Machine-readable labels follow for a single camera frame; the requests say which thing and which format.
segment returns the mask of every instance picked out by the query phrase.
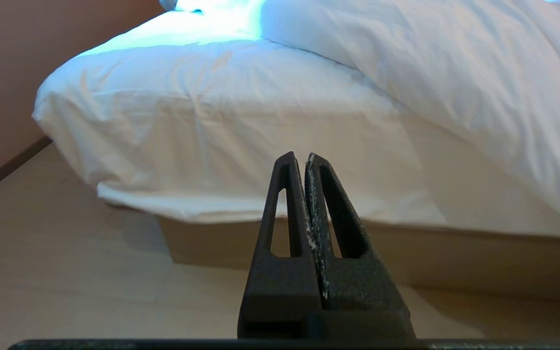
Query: wall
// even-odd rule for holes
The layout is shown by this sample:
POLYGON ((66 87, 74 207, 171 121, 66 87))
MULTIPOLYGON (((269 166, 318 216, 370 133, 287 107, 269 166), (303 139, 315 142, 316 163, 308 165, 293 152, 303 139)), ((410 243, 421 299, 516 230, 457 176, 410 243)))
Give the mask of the wall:
POLYGON ((162 12, 157 0, 0 1, 0 166, 42 137, 31 112, 51 71, 162 12))

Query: white duvet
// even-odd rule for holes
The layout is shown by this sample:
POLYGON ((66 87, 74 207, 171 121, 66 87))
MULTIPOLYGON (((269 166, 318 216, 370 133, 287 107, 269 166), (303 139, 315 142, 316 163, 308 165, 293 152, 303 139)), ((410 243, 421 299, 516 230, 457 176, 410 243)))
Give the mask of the white duvet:
POLYGON ((315 151, 365 219, 560 236, 560 7, 237 3, 166 13, 40 87, 34 118, 100 197, 256 220, 273 160, 315 151))

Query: beige tile floor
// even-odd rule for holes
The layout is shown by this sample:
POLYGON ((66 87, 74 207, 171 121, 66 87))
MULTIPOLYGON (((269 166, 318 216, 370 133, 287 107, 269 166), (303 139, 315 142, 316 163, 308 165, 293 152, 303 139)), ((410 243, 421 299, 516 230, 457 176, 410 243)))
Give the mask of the beige tile floor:
MULTIPOLYGON (((156 219, 49 146, 0 183, 0 350, 36 337, 235 337, 246 271, 174 264, 156 219)), ((419 337, 560 337, 560 303, 413 290, 419 337)))

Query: white bedsheet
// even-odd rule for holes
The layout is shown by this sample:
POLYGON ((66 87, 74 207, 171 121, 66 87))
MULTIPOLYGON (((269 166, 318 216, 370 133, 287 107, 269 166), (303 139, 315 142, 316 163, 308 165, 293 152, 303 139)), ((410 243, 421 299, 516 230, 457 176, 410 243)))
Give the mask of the white bedsheet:
POLYGON ((560 213, 365 74, 230 27, 165 13, 54 71, 33 116, 100 197, 174 219, 258 220, 293 150, 371 221, 560 237, 560 213))

